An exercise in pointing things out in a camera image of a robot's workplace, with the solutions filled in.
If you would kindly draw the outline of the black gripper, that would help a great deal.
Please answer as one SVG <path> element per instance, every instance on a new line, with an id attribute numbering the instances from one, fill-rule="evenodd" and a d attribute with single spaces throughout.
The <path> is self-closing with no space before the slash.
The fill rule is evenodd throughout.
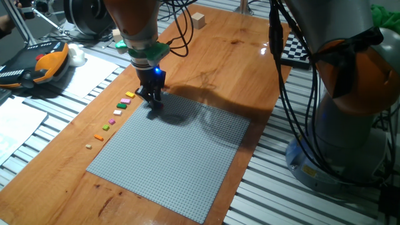
<path id="1" fill-rule="evenodd" d="M 146 101 L 152 109 L 163 108 L 161 89 L 164 87 L 166 72 L 157 66 L 147 70 L 137 70 L 137 76 L 140 87 L 135 90 L 135 95 Z"/>

